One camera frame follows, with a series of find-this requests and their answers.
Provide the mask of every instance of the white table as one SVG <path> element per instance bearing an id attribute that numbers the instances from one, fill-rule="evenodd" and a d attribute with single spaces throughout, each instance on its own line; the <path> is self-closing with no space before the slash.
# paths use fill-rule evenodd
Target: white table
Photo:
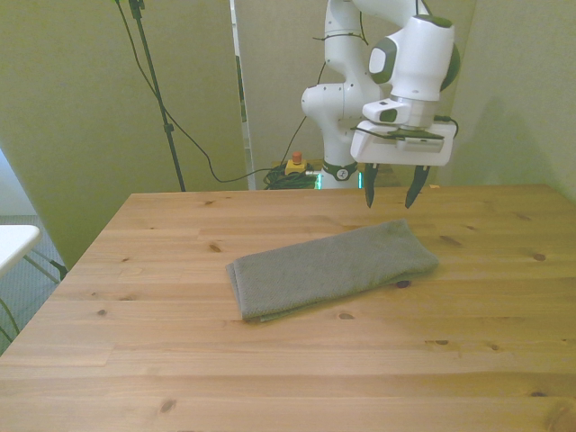
<path id="1" fill-rule="evenodd" d="M 32 225 L 0 225 L 0 277 L 14 267 L 42 238 Z"/>

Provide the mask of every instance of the cable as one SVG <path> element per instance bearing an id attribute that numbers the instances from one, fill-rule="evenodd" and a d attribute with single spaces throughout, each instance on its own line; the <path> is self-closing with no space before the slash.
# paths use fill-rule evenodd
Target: cable
<path id="1" fill-rule="evenodd" d="M 305 189 L 316 184 L 317 177 L 315 175 L 307 175 L 306 172 L 284 175 L 285 169 L 286 164 L 281 164 L 266 174 L 264 177 L 265 190 Z M 311 164 L 306 165 L 307 171 L 313 169 Z"/>
<path id="2" fill-rule="evenodd" d="M 416 15 L 419 15 L 419 0 L 416 0 Z M 428 14 L 432 15 L 432 11 L 430 10 L 430 8 L 428 7 L 428 5 L 426 4 L 425 0 L 420 0 L 422 2 L 422 4 L 424 5 L 424 7 L 426 8 L 426 12 L 428 12 Z"/>
<path id="3" fill-rule="evenodd" d="M 329 34 L 328 36 L 324 36 L 323 38 L 313 38 L 315 41 L 325 41 L 326 39 L 336 38 L 337 36 L 352 36 L 355 38 L 360 38 L 366 45 L 370 45 L 368 40 L 366 40 L 366 36 L 364 33 L 364 24 L 362 23 L 362 12 L 360 13 L 360 32 L 361 34 L 354 34 L 350 33 L 340 33 L 340 34 Z"/>
<path id="4" fill-rule="evenodd" d="M 435 122 L 446 122 L 446 123 L 452 122 L 456 126 L 456 133 L 454 134 L 454 138 L 456 138 L 456 135 L 458 135 L 458 131 L 460 130 L 460 126 L 458 125 L 458 121 L 454 120 L 449 115 L 435 115 L 434 121 Z"/>
<path id="5" fill-rule="evenodd" d="M 150 80 L 148 78 L 148 76 L 146 75 L 146 73 L 144 72 L 144 69 L 142 68 L 142 65 L 140 64 L 140 60 L 138 58 L 138 52 L 136 51 L 136 46 L 134 44 L 134 39 L 132 38 L 132 34 L 130 31 L 130 27 L 128 26 L 128 22 L 126 21 L 126 16 L 124 15 L 124 11 L 122 10 L 122 7 L 120 6 L 120 0 L 115 0 L 116 5 L 118 6 L 118 10 L 120 11 L 120 15 L 122 17 L 122 20 L 124 22 L 124 27 L 126 28 L 126 32 L 128 33 L 128 39 L 130 40 L 130 45 L 132 47 L 132 52 L 134 54 L 134 58 L 136 60 L 136 65 L 138 66 L 138 69 L 140 71 L 140 73 L 142 74 L 142 76 L 144 77 L 144 80 L 146 81 L 146 83 L 148 84 L 148 87 L 150 88 L 150 91 L 152 92 L 152 94 L 158 99 L 158 95 L 156 94 L 156 91 L 154 90 L 154 87 L 152 86 L 152 84 L 150 83 Z M 241 180 L 243 178 L 246 178 L 248 176 L 252 176 L 254 173 L 260 172 L 260 171 L 270 171 L 272 168 L 262 168 L 262 169 L 257 169 L 256 171 L 253 171 L 249 174 L 246 175 L 242 175 L 240 177 L 237 178 L 233 178 L 230 180 L 221 180 L 218 178 L 218 176 L 216 175 L 216 173 L 214 173 L 214 169 L 212 167 L 212 160 L 210 159 L 210 156 L 208 156 L 208 153 L 206 153 L 206 151 L 204 151 L 204 149 L 196 142 L 196 140 L 194 138 L 192 138 L 185 130 L 184 128 L 182 128 L 182 126 L 180 126 L 180 124 L 176 121 L 176 119 L 172 116 L 172 114 L 170 114 L 170 112 L 168 111 L 168 109 L 164 106 L 164 110 L 166 112 L 166 115 L 168 116 L 168 118 L 174 122 L 174 125 L 202 152 L 202 154 L 206 157 L 206 160 L 208 161 L 208 167 L 210 169 L 210 172 L 212 174 L 212 176 L 214 177 L 214 179 L 217 182 L 220 183 L 230 183 L 230 182 L 236 182 L 238 180 Z"/>
<path id="6" fill-rule="evenodd" d="M 132 34 L 131 34 L 131 30 L 130 27 L 128 25 L 128 22 L 126 21 L 126 16 L 124 15 L 124 11 L 122 10 L 122 7 L 120 6 L 120 0 L 115 0 L 116 5 L 118 6 L 118 10 L 120 11 L 120 15 L 122 18 L 122 21 L 124 22 L 124 27 L 126 29 L 126 32 L 128 34 L 128 39 L 130 40 L 130 46 L 132 48 L 132 53 L 134 54 L 134 59 L 136 60 L 136 65 L 138 66 L 138 69 L 140 71 L 140 73 L 142 74 L 142 76 L 144 77 L 144 80 L 146 81 L 146 83 L 148 84 L 148 87 L 150 89 L 150 91 L 152 92 L 152 94 L 158 99 L 158 95 L 156 93 L 156 91 L 154 90 L 154 87 L 152 86 L 152 84 L 149 81 L 148 76 L 146 75 L 146 73 L 144 72 L 144 69 L 142 68 L 142 65 L 140 64 L 140 60 L 138 57 L 138 52 L 136 51 L 136 45 L 134 44 L 134 39 L 132 38 Z M 316 85 L 318 85 L 320 83 L 322 74 L 324 72 L 324 68 L 326 67 L 326 62 L 324 62 L 324 64 L 322 65 L 322 68 L 319 72 L 318 75 L 318 80 Z M 214 179 L 219 182 L 219 183 L 231 183 L 231 182 L 237 182 L 238 180 L 241 180 L 243 178 L 252 176 L 255 173 L 259 173 L 262 171 L 268 171 L 268 172 L 272 172 L 273 170 L 276 170 L 276 168 L 260 168 L 257 169 L 255 171 L 252 171 L 251 173 L 242 175 L 240 177 L 237 178 L 232 178 L 230 180 L 221 180 L 220 178 L 218 178 L 218 176 L 216 175 L 216 173 L 214 172 L 214 169 L 212 167 L 212 160 L 210 159 L 210 156 L 208 155 L 208 153 L 206 153 L 206 151 L 200 146 L 200 144 L 198 144 L 196 142 L 196 140 L 190 136 L 190 134 L 188 132 L 185 131 L 185 129 L 180 126 L 180 124 L 178 123 L 178 121 L 176 121 L 176 119 L 172 116 L 172 114 L 170 114 L 170 112 L 168 111 L 168 109 L 164 106 L 164 111 L 166 112 L 166 115 L 168 116 L 168 118 L 174 123 L 174 125 L 202 152 L 202 154 L 206 157 L 206 160 L 208 162 L 208 168 L 210 169 L 211 175 L 212 177 L 214 177 Z M 302 119 L 302 121 L 300 122 L 300 125 L 298 126 L 298 128 L 296 129 L 296 132 L 292 135 L 292 139 L 290 140 L 288 147 L 286 148 L 286 151 L 284 152 L 284 156 L 282 158 L 282 162 L 280 163 L 280 165 L 282 165 L 286 159 L 286 156 L 288 155 L 288 152 L 290 151 L 290 147 L 293 144 L 294 139 L 296 138 L 296 135 L 298 134 L 298 132 L 300 131 L 302 125 L 304 124 L 304 122 L 306 121 L 307 117 L 304 116 L 304 118 Z"/>
<path id="7" fill-rule="evenodd" d="M 366 40 L 366 35 L 364 33 L 364 23 L 362 22 L 362 12 L 360 13 L 360 32 L 362 32 L 362 40 L 365 42 L 366 45 L 370 45 L 368 40 Z"/>
<path id="8" fill-rule="evenodd" d="M 0 305 L 2 305 L 2 307 L 4 308 L 6 313 L 8 314 L 8 318 L 10 319 L 10 322 L 12 322 L 12 326 L 16 330 L 16 334 L 20 334 L 20 329 L 18 328 L 18 324 L 16 324 L 16 320 L 14 319 L 14 315 L 10 312 L 8 305 L 6 303 L 4 303 L 4 300 L 2 300 L 2 299 L 0 299 Z"/>

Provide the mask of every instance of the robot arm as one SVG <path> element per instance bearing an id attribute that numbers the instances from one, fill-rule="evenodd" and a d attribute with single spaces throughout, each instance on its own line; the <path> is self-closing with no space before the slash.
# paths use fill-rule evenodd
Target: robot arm
<path id="1" fill-rule="evenodd" d="M 334 19 L 335 11 L 342 17 Z M 331 106 L 329 91 L 335 95 L 336 88 L 329 86 L 340 86 L 340 89 L 342 86 L 319 85 L 306 91 L 302 108 L 322 130 L 325 167 L 331 166 L 327 164 L 328 156 L 334 154 L 335 149 L 340 154 L 351 155 L 356 162 L 366 163 L 364 187 L 369 206 L 374 198 L 371 180 L 374 181 L 378 164 L 418 166 L 406 201 L 406 206 L 410 207 L 426 180 L 428 167 L 445 165 L 452 151 L 455 126 L 435 122 L 435 112 L 440 91 L 454 80 L 459 65 L 454 26 L 446 19 L 432 16 L 420 0 L 328 0 L 327 38 L 334 34 L 330 32 L 334 31 L 335 24 L 346 21 L 343 17 L 350 19 L 355 16 L 358 21 L 360 11 L 396 23 L 402 29 L 374 47 L 368 71 L 363 69 L 357 51 L 351 55 L 350 50 L 342 49 L 344 40 L 358 38 L 332 38 L 330 44 L 330 39 L 327 39 L 327 65 L 332 66 L 334 56 L 339 56 L 338 64 L 345 67 L 337 71 L 346 77 L 345 88 L 356 84 L 363 91 L 356 90 L 354 103 L 348 103 L 351 98 L 338 99 L 338 110 L 335 110 Z M 359 31 L 359 25 L 340 25 L 339 31 L 351 35 Z M 346 65 L 349 68 L 354 65 L 355 73 L 349 73 Z M 374 86 L 379 88 L 383 84 L 391 85 L 391 93 L 382 100 L 383 92 L 374 90 Z M 362 116 L 367 120 L 357 124 Z M 333 132 L 340 131 L 341 138 L 354 120 L 356 124 L 352 124 L 352 129 L 355 133 L 351 142 L 340 139 L 337 143 Z M 331 187 L 346 186 L 337 184 Z"/>

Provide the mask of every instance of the wood grain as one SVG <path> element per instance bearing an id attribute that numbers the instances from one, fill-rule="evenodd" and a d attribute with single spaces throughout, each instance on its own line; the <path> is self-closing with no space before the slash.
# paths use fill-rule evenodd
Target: wood grain
<path id="1" fill-rule="evenodd" d="M 134 194 L 0 357 L 0 431 L 576 430 L 576 208 L 543 185 Z M 406 218 L 440 267 L 246 323 L 237 257 Z"/>

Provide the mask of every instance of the black pole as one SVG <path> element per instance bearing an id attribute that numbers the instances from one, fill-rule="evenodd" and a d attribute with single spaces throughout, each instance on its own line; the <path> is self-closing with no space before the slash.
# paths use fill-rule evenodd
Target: black pole
<path id="1" fill-rule="evenodd" d="M 172 132 L 174 131 L 174 125 L 168 122 L 166 116 L 166 108 L 162 103 L 162 96 L 160 95 L 160 87 L 158 86 L 158 81 L 156 80 L 156 73 L 154 72 L 154 65 L 152 64 L 152 57 L 150 56 L 150 50 L 148 48 L 148 43 L 146 42 L 146 35 L 144 34 L 144 28 L 142 27 L 142 14 L 140 9 L 144 9 L 143 0 L 129 0 L 130 9 L 132 10 L 132 16 L 136 20 L 138 25 L 138 31 L 140 33 L 140 38 L 142 39 L 142 45 L 144 46 L 144 52 L 146 53 L 146 60 L 148 61 L 148 67 L 150 68 L 150 74 L 152 76 L 152 83 L 154 83 L 154 91 L 156 93 L 156 98 L 158 100 L 158 105 L 160 105 L 160 112 L 162 113 L 162 120 L 164 121 L 164 132 L 168 138 L 168 144 L 170 145 L 170 151 L 172 152 L 172 159 L 174 160 L 174 167 L 176 169 L 176 175 L 178 176 L 178 183 L 180 184 L 180 190 L 186 192 L 184 185 L 184 179 L 182 178 L 182 172 L 180 171 L 180 164 L 178 163 L 178 156 L 176 155 L 176 147 L 174 145 L 174 140 L 172 139 Z"/>

